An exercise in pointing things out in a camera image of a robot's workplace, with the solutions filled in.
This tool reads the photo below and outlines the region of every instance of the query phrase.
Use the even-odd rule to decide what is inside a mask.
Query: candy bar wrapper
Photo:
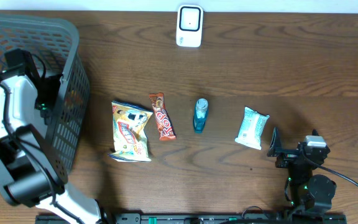
[[[153,112],[129,103],[113,101],[111,105],[116,152],[109,156],[119,162],[150,162],[144,127]]]
[[[262,115],[253,109],[246,107],[239,135],[234,141],[261,150],[260,136],[262,135],[262,131],[264,130],[266,121],[269,117],[269,115]]]
[[[173,133],[172,123],[165,109],[164,94],[150,94],[153,110],[155,113],[155,122],[160,133],[160,141],[174,140],[177,137]]]

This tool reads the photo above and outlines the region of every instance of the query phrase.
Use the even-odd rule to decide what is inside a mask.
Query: wall outlet device
[[[204,10],[199,6],[182,5],[178,10],[177,45],[199,47],[203,33]]]

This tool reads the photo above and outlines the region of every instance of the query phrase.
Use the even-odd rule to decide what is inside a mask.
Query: wood grain
[[[176,14],[150,12],[8,12],[61,17],[77,26],[78,49],[91,82],[70,181],[113,211],[241,212],[288,205],[287,171],[266,157],[273,127],[287,147],[313,128],[331,148],[326,166],[358,181],[358,15],[206,13],[198,49],[175,43]],[[162,91],[178,139],[145,128],[150,163],[118,163],[112,147],[112,100],[150,108]],[[191,119],[209,100],[203,134]],[[262,151],[234,142],[249,106],[269,114]],[[332,212],[358,223],[358,189],[337,183]],[[35,208],[0,197],[0,223],[33,223]]]

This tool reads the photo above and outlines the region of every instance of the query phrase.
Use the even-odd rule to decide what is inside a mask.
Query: blue bottle
[[[208,101],[206,99],[197,100],[194,108],[193,127],[195,133],[202,133],[205,126],[205,121],[208,116]]]

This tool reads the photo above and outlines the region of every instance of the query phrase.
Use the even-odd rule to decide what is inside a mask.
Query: gray plastic basket
[[[63,74],[53,121],[46,140],[58,151],[67,171],[71,170],[90,84],[77,54],[79,35],[76,27],[63,19],[0,14],[0,72],[6,69],[4,53],[28,50],[45,63],[47,76]],[[34,58],[39,71],[42,64]]]

